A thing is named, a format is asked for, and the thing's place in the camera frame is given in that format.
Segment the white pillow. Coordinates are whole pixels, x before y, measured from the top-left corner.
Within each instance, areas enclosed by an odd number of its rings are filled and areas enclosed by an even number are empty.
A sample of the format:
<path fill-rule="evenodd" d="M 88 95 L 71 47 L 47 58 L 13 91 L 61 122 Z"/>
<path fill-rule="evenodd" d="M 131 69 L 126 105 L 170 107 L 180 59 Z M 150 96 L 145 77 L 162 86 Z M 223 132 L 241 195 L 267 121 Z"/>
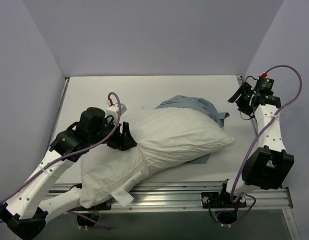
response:
<path fill-rule="evenodd" d="M 80 159 L 84 208 L 111 198 L 126 206 L 133 200 L 130 190 L 141 181 L 235 143 L 218 123 L 191 108 L 142 110 L 125 120 L 135 147 L 121 151 L 102 144 Z"/>

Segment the blue pillowcase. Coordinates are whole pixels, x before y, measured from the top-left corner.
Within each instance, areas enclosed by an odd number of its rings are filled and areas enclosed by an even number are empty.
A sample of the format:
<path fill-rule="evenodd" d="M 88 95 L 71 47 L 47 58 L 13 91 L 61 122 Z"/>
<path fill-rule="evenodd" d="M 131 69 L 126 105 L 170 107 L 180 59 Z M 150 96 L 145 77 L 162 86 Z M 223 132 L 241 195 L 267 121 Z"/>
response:
<path fill-rule="evenodd" d="M 224 132 L 224 119 L 203 99 L 177 95 L 162 102 L 153 111 L 151 133 L 146 138 L 151 166 L 171 168 L 234 145 L 235 139 Z"/>

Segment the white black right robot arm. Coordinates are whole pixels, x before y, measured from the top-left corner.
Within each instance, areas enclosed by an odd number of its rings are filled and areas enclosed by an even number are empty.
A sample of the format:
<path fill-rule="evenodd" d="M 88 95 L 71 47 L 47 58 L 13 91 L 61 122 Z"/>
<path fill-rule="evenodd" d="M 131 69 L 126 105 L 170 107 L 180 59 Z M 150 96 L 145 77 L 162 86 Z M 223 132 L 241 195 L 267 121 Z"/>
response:
<path fill-rule="evenodd" d="M 256 189 L 280 188 L 295 159 L 284 146 L 281 127 L 281 100 L 272 91 L 274 80 L 263 73 L 255 86 L 243 82 L 228 102 L 235 103 L 240 113 L 255 119 L 257 135 L 251 143 L 235 179 L 216 194 L 221 206 L 229 206 Z"/>

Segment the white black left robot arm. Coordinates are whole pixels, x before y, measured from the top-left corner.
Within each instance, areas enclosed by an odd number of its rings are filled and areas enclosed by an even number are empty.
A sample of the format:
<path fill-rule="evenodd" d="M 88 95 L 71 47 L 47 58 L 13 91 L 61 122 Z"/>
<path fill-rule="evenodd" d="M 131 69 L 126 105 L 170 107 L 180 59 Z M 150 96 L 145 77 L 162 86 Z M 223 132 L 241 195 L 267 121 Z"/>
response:
<path fill-rule="evenodd" d="M 129 123 L 120 123 L 126 110 L 124 104 L 112 104 L 106 110 L 89 107 L 81 113 L 79 121 L 56 135 L 27 181 L 0 200 L 0 219 L 15 235 L 22 240 L 32 240 L 57 216 L 78 206 L 89 210 L 95 205 L 93 194 L 79 195 L 81 184 L 49 200 L 44 197 L 62 174 L 92 148 L 100 144 L 120 151 L 136 147 Z"/>

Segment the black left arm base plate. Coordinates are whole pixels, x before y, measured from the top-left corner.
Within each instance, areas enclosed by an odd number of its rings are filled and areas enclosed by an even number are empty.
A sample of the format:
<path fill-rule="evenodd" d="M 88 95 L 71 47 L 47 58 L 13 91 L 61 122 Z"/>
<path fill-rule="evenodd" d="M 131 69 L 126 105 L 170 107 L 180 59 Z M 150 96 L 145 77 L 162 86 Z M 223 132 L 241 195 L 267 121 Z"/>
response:
<path fill-rule="evenodd" d="M 103 203 L 100 203 L 98 205 L 94 206 L 94 211 L 98 212 L 98 211 L 109 211 L 112 208 L 112 200 L 106 200 Z"/>

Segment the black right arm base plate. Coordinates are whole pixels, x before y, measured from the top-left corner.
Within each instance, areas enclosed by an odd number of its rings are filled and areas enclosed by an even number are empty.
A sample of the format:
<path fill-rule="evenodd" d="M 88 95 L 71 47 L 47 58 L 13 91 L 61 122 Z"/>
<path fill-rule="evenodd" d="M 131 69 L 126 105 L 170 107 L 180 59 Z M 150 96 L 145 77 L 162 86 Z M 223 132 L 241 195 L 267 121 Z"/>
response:
<path fill-rule="evenodd" d="M 237 209 L 237 208 L 246 208 L 247 203 L 244 200 L 240 200 L 236 203 L 231 202 L 229 193 L 219 193 L 217 191 L 213 192 L 201 192 L 201 202 L 204 209 L 208 209 L 209 206 L 211 209 Z"/>

